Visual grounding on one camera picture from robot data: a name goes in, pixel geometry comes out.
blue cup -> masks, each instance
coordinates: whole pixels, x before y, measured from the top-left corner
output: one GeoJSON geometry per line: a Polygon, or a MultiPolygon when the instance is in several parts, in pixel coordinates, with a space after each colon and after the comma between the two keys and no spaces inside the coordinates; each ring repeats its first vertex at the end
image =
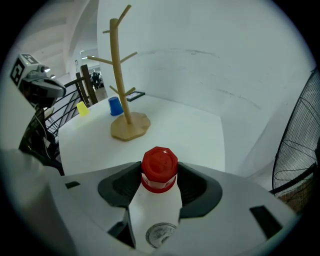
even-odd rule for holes
{"type": "Polygon", "coordinates": [[[109,98],[108,101],[110,105],[111,116],[117,116],[124,112],[117,96],[109,98]]]}

yellow cup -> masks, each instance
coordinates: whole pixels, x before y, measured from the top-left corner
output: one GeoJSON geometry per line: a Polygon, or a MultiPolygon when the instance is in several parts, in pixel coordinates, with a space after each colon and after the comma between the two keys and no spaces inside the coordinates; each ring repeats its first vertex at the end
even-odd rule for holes
{"type": "Polygon", "coordinates": [[[85,105],[85,103],[83,101],[80,101],[77,105],[76,105],[80,117],[84,117],[85,115],[89,114],[89,109],[87,108],[87,106],[85,105]]]}

black fan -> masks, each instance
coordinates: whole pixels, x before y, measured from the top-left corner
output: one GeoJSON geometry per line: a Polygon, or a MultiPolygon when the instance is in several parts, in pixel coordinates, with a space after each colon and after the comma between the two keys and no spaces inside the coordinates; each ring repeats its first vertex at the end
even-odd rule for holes
{"type": "Polygon", "coordinates": [[[318,176],[320,74],[312,71],[285,128],[272,174],[272,193],[300,213],[318,176]]]}

octagonal wooden base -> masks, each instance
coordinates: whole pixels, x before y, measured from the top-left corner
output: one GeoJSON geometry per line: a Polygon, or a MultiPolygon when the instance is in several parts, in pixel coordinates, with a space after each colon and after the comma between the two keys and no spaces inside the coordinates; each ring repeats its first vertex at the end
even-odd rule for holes
{"type": "Polygon", "coordinates": [[[151,122],[146,114],[131,112],[132,124],[127,124],[124,115],[119,116],[111,124],[111,136],[121,141],[131,141],[145,135],[151,122]]]}

wooden mug tree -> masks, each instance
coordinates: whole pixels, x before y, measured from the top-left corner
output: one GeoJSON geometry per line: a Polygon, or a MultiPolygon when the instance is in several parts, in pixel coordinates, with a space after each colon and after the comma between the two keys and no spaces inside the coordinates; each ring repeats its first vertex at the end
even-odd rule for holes
{"type": "Polygon", "coordinates": [[[131,5],[128,5],[124,9],[119,19],[110,19],[109,30],[102,32],[103,34],[110,33],[110,50],[112,61],[91,56],[87,57],[89,60],[107,63],[113,66],[114,78],[117,89],[113,88],[112,86],[110,86],[110,88],[119,95],[119,99],[124,114],[119,116],[116,120],[112,122],[110,131],[112,137],[122,141],[130,141],[137,137],[143,136],[147,132],[149,126],[151,125],[151,122],[146,116],[146,114],[130,112],[126,96],[135,91],[136,88],[133,87],[127,92],[125,92],[124,81],[122,78],[121,63],[137,54],[137,52],[134,52],[120,60],[118,26],[130,8],[131,5]]]}

